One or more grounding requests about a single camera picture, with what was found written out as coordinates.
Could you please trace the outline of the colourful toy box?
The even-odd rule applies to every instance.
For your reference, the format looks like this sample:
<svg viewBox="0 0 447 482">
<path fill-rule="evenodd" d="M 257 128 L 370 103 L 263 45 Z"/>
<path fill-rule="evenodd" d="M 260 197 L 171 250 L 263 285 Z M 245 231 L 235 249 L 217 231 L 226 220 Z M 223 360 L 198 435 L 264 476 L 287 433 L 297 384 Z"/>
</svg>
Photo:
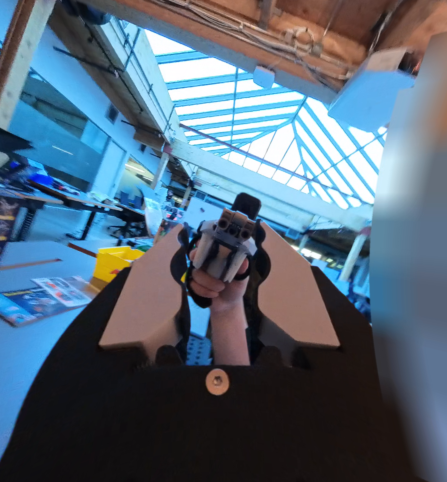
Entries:
<svg viewBox="0 0 447 482">
<path fill-rule="evenodd" d="M 159 243 L 160 240 L 178 224 L 179 224 L 178 221 L 171 220 L 171 219 L 163 219 L 160 223 L 157 233 L 154 236 L 154 244 Z"/>
</svg>

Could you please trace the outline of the black legged table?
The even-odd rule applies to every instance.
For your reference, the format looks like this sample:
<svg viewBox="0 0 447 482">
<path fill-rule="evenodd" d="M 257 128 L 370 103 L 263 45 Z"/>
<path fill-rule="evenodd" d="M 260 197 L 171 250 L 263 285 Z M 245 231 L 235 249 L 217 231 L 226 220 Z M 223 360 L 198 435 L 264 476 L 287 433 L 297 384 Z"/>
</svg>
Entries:
<svg viewBox="0 0 447 482">
<path fill-rule="evenodd" d="M 38 193 L 49 197 L 42 214 L 38 215 L 38 221 L 42 222 L 46 231 L 59 228 L 65 239 L 86 240 L 98 217 L 119 217 L 123 212 L 114 201 L 99 201 L 95 196 L 59 179 L 51 183 L 32 179 L 28 184 Z"/>
<path fill-rule="evenodd" d="M 27 239 L 37 211 L 43 209 L 46 204 L 63 204 L 62 200 L 39 190 L 35 190 L 32 193 L 10 188 L 6 188 L 6 190 L 22 198 L 21 208 L 25 211 L 22 220 L 15 222 L 15 229 L 11 237 L 13 242 L 24 242 Z"/>
</svg>

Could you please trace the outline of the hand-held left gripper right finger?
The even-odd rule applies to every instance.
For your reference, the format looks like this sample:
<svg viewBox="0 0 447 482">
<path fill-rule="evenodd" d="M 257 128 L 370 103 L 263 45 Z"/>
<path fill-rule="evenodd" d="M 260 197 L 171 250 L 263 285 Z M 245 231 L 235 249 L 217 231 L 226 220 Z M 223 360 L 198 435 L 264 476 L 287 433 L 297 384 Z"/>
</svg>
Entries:
<svg viewBox="0 0 447 482">
<path fill-rule="evenodd" d="M 281 356 L 299 348 L 335 350 L 341 345 L 311 264 L 264 221 L 254 235 L 250 326 L 263 346 Z"/>
</svg>

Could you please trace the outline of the white hanging panel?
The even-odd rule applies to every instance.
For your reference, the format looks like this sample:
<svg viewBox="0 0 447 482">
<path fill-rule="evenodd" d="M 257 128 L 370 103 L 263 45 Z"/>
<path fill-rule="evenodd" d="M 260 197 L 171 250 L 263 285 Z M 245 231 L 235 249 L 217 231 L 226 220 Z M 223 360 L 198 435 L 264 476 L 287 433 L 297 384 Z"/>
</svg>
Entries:
<svg viewBox="0 0 447 482">
<path fill-rule="evenodd" d="M 419 59 L 407 47 L 372 53 L 328 108 L 328 116 L 365 132 L 389 123 L 397 94 L 413 87 Z"/>
</svg>

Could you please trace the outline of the person's right hand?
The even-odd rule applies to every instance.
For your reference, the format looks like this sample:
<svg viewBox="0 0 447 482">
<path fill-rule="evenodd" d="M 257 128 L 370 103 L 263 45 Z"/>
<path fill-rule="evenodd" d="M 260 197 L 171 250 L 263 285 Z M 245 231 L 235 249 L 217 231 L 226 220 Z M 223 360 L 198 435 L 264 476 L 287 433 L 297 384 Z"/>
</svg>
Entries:
<svg viewBox="0 0 447 482">
<path fill-rule="evenodd" d="M 242 317 L 244 294 L 249 282 L 249 262 L 245 259 L 231 282 L 216 279 L 202 269 L 194 268 L 190 288 L 193 293 L 210 300 L 210 315 L 217 317 Z"/>
</svg>

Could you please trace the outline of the blue instruction booklet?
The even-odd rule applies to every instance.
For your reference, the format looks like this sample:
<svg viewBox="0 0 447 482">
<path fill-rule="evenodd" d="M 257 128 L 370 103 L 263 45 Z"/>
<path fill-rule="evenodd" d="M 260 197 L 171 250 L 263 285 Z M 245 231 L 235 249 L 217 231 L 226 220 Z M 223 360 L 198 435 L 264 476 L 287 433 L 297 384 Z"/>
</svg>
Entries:
<svg viewBox="0 0 447 482">
<path fill-rule="evenodd" d="M 82 307 L 42 287 L 0 292 L 0 318 L 14 327 Z"/>
</svg>

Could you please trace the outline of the white orange leaflet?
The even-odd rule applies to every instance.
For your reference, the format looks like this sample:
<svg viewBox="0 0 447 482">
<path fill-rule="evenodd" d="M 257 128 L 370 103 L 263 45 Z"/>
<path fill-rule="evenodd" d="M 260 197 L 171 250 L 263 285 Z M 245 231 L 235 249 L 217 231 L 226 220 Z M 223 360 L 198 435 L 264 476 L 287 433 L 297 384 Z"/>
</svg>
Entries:
<svg viewBox="0 0 447 482">
<path fill-rule="evenodd" d="M 91 285 L 80 276 L 36 278 L 31 281 L 44 289 L 66 308 L 89 304 L 95 296 Z"/>
</svg>

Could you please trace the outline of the person's right forearm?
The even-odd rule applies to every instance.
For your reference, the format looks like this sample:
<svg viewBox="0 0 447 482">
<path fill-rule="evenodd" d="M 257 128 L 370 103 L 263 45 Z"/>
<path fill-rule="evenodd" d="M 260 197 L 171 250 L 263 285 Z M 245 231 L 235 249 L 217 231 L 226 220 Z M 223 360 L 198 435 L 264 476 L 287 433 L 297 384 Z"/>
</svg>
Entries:
<svg viewBox="0 0 447 482">
<path fill-rule="evenodd" d="M 215 365 L 249 366 L 244 303 L 210 309 L 211 342 Z"/>
</svg>

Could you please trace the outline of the black angled panel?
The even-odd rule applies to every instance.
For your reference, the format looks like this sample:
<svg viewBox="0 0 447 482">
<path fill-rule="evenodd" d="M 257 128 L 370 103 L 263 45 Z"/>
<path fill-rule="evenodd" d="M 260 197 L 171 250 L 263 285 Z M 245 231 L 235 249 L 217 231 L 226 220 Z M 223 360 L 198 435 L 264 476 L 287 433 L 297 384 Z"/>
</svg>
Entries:
<svg viewBox="0 0 447 482">
<path fill-rule="evenodd" d="M 33 149 L 33 144 L 9 131 L 0 128 L 0 152 L 5 154 L 15 153 L 21 150 Z"/>
</svg>

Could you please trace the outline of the black office chair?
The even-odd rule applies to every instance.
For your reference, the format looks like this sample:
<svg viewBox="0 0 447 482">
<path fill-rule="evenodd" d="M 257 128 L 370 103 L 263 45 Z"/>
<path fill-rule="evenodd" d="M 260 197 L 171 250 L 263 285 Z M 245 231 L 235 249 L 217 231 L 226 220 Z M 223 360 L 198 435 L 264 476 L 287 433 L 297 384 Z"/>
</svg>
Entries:
<svg viewBox="0 0 447 482">
<path fill-rule="evenodd" d="M 122 226 L 107 226 L 107 230 L 115 228 L 115 230 L 112 232 L 112 236 L 135 238 L 140 236 L 141 232 L 144 230 L 142 228 L 142 223 L 145 221 L 143 212 L 123 210 L 111 213 L 111 215 L 124 222 L 124 225 Z"/>
</svg>

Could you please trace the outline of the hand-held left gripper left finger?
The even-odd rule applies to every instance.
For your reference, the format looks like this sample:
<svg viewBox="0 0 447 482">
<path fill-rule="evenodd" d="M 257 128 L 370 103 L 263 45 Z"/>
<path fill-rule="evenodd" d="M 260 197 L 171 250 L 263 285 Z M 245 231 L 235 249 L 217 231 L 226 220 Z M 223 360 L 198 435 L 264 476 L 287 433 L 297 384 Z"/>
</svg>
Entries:
<svg viewBox="0 0 447 482">
<path fill-rule="evenodd" d="M 173 346 L 187 357 L 190 309 L 184 282 L 189 236 L 177 224 L 134 261 L 99 346 L 104 349 L 137 347 L 156 358 L 161 346 Z"/>
</svg>

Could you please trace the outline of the yellow storage bin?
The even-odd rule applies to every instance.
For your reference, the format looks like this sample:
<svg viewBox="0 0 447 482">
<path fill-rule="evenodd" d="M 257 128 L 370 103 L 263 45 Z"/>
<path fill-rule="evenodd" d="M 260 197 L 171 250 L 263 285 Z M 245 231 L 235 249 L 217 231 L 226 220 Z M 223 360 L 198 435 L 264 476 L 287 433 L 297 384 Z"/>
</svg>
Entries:
<svg viewBox="0 0 447 482">
<path fill-rule="evenodd" d="M 143 251 L 130 246 L 99 249 L 93 277 L 104 282 L 110 282 L 124 268 L 131 267 L 132 263 L 143 255 Z"/>
</svg>

